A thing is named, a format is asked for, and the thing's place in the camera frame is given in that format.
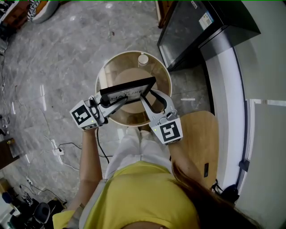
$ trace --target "round table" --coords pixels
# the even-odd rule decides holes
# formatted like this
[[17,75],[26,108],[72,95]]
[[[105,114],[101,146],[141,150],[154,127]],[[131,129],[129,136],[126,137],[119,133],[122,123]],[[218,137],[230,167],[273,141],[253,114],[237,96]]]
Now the round table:
[[[171,78],[161,61],[146,52],[123,52],[112,57],[101,68],[97,75],[95,93],[100,89],[152,76],[156,78],[156,83],[152,88],[171,96]],[[163,105],[150,92],[146,98],[156,112],[163,110]],[[110,116],[110,119],[120,125],[136,127],[150,122],[141,101],[122,106]]]

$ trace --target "person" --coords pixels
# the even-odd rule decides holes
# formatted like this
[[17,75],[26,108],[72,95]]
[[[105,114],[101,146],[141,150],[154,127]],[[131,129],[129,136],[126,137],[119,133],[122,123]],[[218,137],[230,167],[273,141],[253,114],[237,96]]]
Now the person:
[[102,179],[95,131],[84,131],[80,187],[54,228],[260,227],[206,188],[181,141],[169,149],[172,162],[150,132],[129,127]]

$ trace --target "gray marble floor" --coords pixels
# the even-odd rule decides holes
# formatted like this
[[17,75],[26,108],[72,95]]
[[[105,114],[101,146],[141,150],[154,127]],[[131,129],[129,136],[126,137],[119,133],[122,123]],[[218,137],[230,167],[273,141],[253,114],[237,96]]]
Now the gray marble floor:
[[[0,114],[10,118],[9,136],[16,140],[13,150],[22,156],[0,175],[19,194],[26,191],[34,197],[26,188],[19,188],[20,183],[28,185],[25,178],[29,176],[35,186],[48,188],[62,199],[74,197],[79,172],[60,163],[51,153],[50,140],[57,145],[73,142],[81,146],[82,132],[69,110],[94,93],[97,73],[113,55],[141,50],[161,59],[157,25],[152,1],[73,1],[60,6],[42,24],[27,22],[11,39],[5,53]],[[200,66],[172,72],[171,78],[180,115],[210,109]],[[107,155],[114,154],[125,130],[112,121],[100,128],[99,141]],[[80,150],[73,145],[65,145],[64,150],[63,162],[79,168]],[[101,162],[105,170],[105,158]],[[35,198],[52,197],[41,192]]]

